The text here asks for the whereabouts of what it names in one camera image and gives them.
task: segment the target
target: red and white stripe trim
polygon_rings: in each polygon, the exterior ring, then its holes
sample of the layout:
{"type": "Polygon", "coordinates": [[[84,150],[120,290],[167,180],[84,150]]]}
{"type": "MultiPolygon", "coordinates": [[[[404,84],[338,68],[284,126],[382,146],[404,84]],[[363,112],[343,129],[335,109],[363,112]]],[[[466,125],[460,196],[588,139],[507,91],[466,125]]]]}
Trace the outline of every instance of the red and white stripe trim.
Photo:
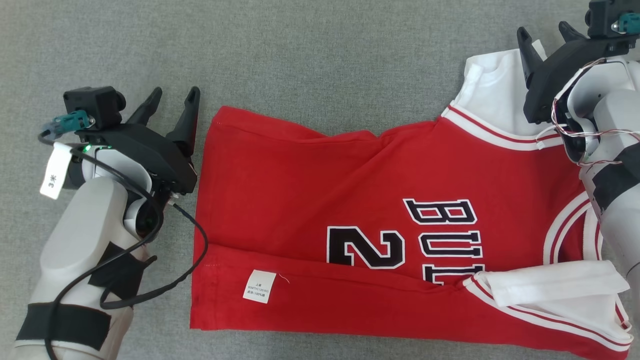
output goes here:
{"type": "MultiPolygon", "coordinates": [[[[585,212],[591,208],[591,204],[589,203],[589,197],[587,193],[582,193],[578,195],[575,199],[573,199],[569,205],[565,206],[564,209],[558,214],[554,222],[549,227],[547,231],[547,236],[545,237],[545,245],[543,250],[543,264],[555,264],[558,262],[558,257],[560,253],[560,248],[562,246],[562,242],[567,232],[571,229],[574,223],[583,215],[585,212]]],[[[589,237],[590,241],[585,237],[583,240],[584,243],[594,243],[595,235],[589,237]]]]}
{"type": "MultiPolygon", "coordinates": [[[[604,238],[600,232],[598,217],[589,207],[584,215],[584,236],[582,241],[582,256],[585,260],[602,260],[602,243],[604,238]]],[[[629,315],[622,306],[620,297],[616,296],[616,322],[626,331],[631,330],[629,315]]]]}
{"type": "Polygon", "coordinates": [[[633,340],[633,336],[630,334],[628,336],[625,336],[624,338],[619,338],[616,336],[612,336],[611,334],[603,333],[602,331],[598,331],[596,329],[590,329],[587,325],[579,324],[567,318],[544,313],[542,311],[537,311],[522,306],[499,307],[493,299],[491,289],[483,281],[478,281],[478,274],[465,280],[464,285],[469,292],[477,296],[480,300],[494,307],[495,309],[502,311],[503,313],[532,323],[534,325],[539,325],[548,329],[569,332],[571,334],[589,338],[613,351],[627,351],[633,340]]]}
{"type": "Polygon", "coordinates": [[[449,105],[442,113],[442,117],[450,120],[476,138],[511,150],[533,151],[563,144],[562,138],[558,134],[536,139],[535,136],[517,136],[507,133],[476,117],[460,106],[449,105]]]}

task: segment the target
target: black lettering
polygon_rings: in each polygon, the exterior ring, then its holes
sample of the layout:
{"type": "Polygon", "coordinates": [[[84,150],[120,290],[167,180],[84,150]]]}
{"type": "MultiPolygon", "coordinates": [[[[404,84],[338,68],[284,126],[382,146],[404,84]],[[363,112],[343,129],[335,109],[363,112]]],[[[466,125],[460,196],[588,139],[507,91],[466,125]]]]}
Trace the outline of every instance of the black lettering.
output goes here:
{"type": "Polygon", "coordinates": [[[404,263],[404,239],[397,231],[381,231],[380,242],[387,245],[381,254],[358,227],[329,227],[327,234],[327,262],[354,265],[349,246],[372,269],[395,269],[404,263]]]}
{"type": "Polygon", "coordinates": [[[416,202],[405,199],[413,221],[421,225],[431,224],[475,224],[476,214],[469,200],[454,202],[416,202]]]}
{"type": "Polygon", "coordinates": [[[443,281],[437,281],[438,275],[473,275],[477,272],[484,271],[484,265],[473,265],[468,268],[438,268],[435,265],[423,265],[423,278],[425,281],[432,282],[436,285],[444,285],[443,281]]]}
{"type": "Polygon", "coordinates": [[[480,232],[468,233],[423,233],[420,235],[422,253],[429,258],[481,258],[480,232]],[[432,243],[469,243],[467,248],[435,247],[432,243]]]}

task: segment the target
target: blue connector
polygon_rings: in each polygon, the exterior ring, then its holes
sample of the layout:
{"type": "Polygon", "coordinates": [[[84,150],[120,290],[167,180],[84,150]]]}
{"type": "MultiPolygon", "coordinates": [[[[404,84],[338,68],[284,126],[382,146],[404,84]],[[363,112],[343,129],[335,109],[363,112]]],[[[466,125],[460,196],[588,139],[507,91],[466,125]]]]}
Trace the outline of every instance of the blue connector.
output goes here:
{"type": "Polygon", "coordinates": [[[66,133],[86,129],[94,122],[84,110],[78,110],[53,118],[51,122],[44,124],[42,131],[49,130],[49,134],[45,138],[53,141],[66,133]]]}
{"type": "Polygon", "coordinates": [[[626,13],[620,17],[617,25],[618,30],[616,30],[616,24],[614,24],[614,30],[621,34],[640,34],[640,15],[636,13],[626,13]]]}

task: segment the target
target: cable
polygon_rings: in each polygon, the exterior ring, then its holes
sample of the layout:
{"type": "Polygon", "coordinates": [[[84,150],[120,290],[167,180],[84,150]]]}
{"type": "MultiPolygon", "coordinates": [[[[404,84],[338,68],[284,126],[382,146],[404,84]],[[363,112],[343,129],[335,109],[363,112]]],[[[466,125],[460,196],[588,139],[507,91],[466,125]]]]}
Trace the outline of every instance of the cable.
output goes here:
{"type": "MultiPolygon", "coordinates": [[[[607,59],[606,58],[601,58],[595,61],[592,61],[588,64],[586,64],[585,66],[583,66],[580,70],[579,73],[576,74],[573,77],[573,81],[571,82],[571,84],[567,84],[565,86],[565,88],[563,89],[562,93],[564,95],[566,95],[567,91],[569,90],[569,88],[575,86],[578,81],[580,80],[580,78],[582,78],[589,70],[591,70],[594,66],[596,65],[600,65],[603,63],[607,63],[607,59]]],[[[560,133],[561,135],[565,135],[565,136],[569,136],[571,138],[592,138],[592,137],[601,137],[601,136],[605,136],[605,135],[630,135],[633,136],[638,142],[640,142],[640,131],[631,131],[631,130],[627,130],[627,129],[610,129],[610,130],[606,130],[606,131],[597,131],[594,133],[587,133],[587,132],[576,132],[576,131],[569,131],[566,130],[564,127],[566,127],[566,124],[560,124],[558,121],[558,115],[560,113],[560,111],[558,110],[558,102],[560,101],[560,99],[562,99],[562,96],[558,97],[556,96],[554,98],[554,101],[552,103],[552,108],[551,108],[551,123],[553,124],[553,126],[556,128],[556,131],[558,133],[560,133]]],[[[595,165],[621,165],[622,161],[613,161],[613,160],[600,160],[600,161],[593,161],[593,162],[584,162],[584,161],[579,161],[578,166],[580,167],[593,167],[595,165]]]]}
{"type": "MultiPolygon", "coordinates": [[[[49,135],[51,132],[49,130],[45,130],[42,133],[40,133],[38,135],[38,141],[45,144],[45,145],[49,145],[49,146],[53,146],[54,141],[48,140],[45,138],[45,136],[49,135]]],[[[156,237],[156,235],[158,234],[158,232],[160,231],[160,228],[162,227],[163,223],[164,223],[164,213],[163,213],[163,209],[160,207],[160,205],[153,199],[153,196],[146,191],[146,189],[142,188],[140,185],[138,185],[135,181],[133,181],[132,179],[130,179],[129,177],[127,177],[126,175],[122,174],[120,171],[116,170],[115,168],[103,163],[102,161],[95,159],[89,155],[86,155],[85,153],[77,150],[77,149],[71,149],[70,150],[71,154],[74,156],[77,156],[79,159],[81,160],[86,160],[89,161],[90,163],[93,163],[94,165],[103,168],[104,170],[107,170],[109,173],[111,173],[112,175],[114,175],[115,177],[117,177],[120,181],[121,184],[127,188],[128,190],[131,191],[135,191],[138,192],[140,195],[142,195],[147,201],[149,201],[149,203],[151,203],[151,206],[153,207],[154,211],[156,212],[157,215],[157,223],[156,226],[153,228],[153,230],[151,230],[151,232],[146,235],[140,242],[138,242],[137,244],[133,245],[132,247],[129,247],[128,249],[125,249],[123,251],[121,251],[120,253],[112,256],[111,258],[99,263],[98,265],[96,265],[95,267],[87,270],[85,273],[83,273],[82,275],[80,275],[79,277],[75,278],[73,281],[71,281],[65,288],[63,288],[60,293],[58,294],[58,296],[54,299],[54,301],[51,304],[51,310],[49,312],[49,314],[47,315],[47,322],[46,322],[46,327],[47,327],[47,332],[45,333],[45,338],[44,338],[44,343],[45,343],[45,348],[47,351],[47,355],[49,356],[49,358],[51,360],[58,360],[58,357],[56,356],[54,349],[53,349],[53,345],[52,345],[52,339],[51,339],[51,334],[52,334],[52,328],[53,328],[53,324],[55,323],[55,318],[56,318],[56,310],[58,309],[58,306],[60,305],[62,298],[78,283],[80,283],[82,280],[84,280],[85,278],[87,278],[88,276],[90,276],[91,274],[93,274],[94,272],[96,272],[97,270],[100,270],[101,268],[104,268],[106,265],[116,261],[117,259],[121,258],[122,256],[125,256],[127,254],[130,254],[132,251],[150,243],[151,241],[153,241],[153,239],[156,237]]],[[[198,230],[202,233],[202,237],[203,240],[205,242],[205,246],[204,249],[200,255],[200,257],[198,258],[198,260],[193,264],[193,266],[191,268],[189,268],[189,270],[183,274],[182,276],[180,276],[176,281],[173,281],[171,284],[163,286],[162,288],[150,291],[146,294],[143,295],[139,295],[136,296],[132,299],[129,299],[128,302],[134,302],[134,300],[139,300],[136,301],[135,303],[138,304],[140,302],[146,301],[146,300],[150,300],[154,297],[160,296],[163,293],[167,292],[168,290],[176,287],[176,285],[178,285],[178,283],[184,281],[186,279],[186,277],[193,273],[193,271],[195,270],[195,268],[200,264],[200,262],[203,260],[203,258],[205,257],[205,255],[207,254],[207,251],[209,249],[209,241],[207,238],[207,235],[204,231],[204,229],[202,228],[202,226],[200,224],[198,224],[198,222],[191,216],[189,215],[186,211],[184,211],[184,209],[182,209],[180,206],[173,204],[173,207],[175,209],[177,209],[180,213],[182,213],[182,215],[184,215],[187,219],[189,219],[189,221],[191,221],[197,228],[198,230]]],[[[108,304],[111,304],[111,307],[105,307],[105,309],[117,309],[120,307],[125,307],[125,306],[117,306],[117,304],[119,302],[115,302],[116,304],[112,304],[112,302],[108,302],[108,303],[104,303],[105,305],[109,306],[108,304]]]]}
{"type": "Polygon", "coordinates": [[[180,211],[180,213],[182,213],[182,216],[186,217],[193,225],[195,225],[195,227],[197,227],[200,233],[202,234],[202,239],[204,241],[204,248],[202,249],[202,252],[200,253],[200,256],[198,257],[198,259],[193,263],[193,266],[191,266],[189,270],[187,270],[184,274],[182,274],[180,277],[178,277],[176,280],[174,280],[170,284],[167,284],[161,288],[152,290],[148,293],[137,295],[131,299],[104,302],[110,293],[110,290],[108,288],[104,289],[104,292],[102,293],[102,296],[100,298],[101,308],[105,310],[120,309],[121,307],[133,306],[135,304],[139,304],[140,302],[145,302],[153,299],[154,297],[158,297],[166,293],[167,291],[173,289],[182,281],[185,281],[187,279],[187,276],[191,275],[193,271],[196,270],[198,265],[202,262],[205,255],[207,254],[207,251],[209,250],[209,239],[207,237],[207,233],[205,233],[204,229],[202,229],[202,226],[196,221],[196,219],[194,219],[187,211],[185,211],[180,206],[178,206],[178,204],[174,203],[172,206],[177,211],[180,211]]]}

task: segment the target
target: chicago bulls jersey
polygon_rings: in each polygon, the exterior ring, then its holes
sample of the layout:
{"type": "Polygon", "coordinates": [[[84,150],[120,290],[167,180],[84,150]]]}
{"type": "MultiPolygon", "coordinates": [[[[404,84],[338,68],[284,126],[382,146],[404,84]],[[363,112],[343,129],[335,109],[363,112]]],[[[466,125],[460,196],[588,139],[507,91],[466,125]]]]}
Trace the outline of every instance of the chicago bulls jersey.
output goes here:
{"type": "MultiPolygon", "coordinates": [[[[561,139],[517,51],[469,59],[436,122],[325,136],[222,107],[191,326],[514,344],[624,359],[631,335],[561,139]]],[[[201,251],[196,234],[195,253],[201,251]]]]}

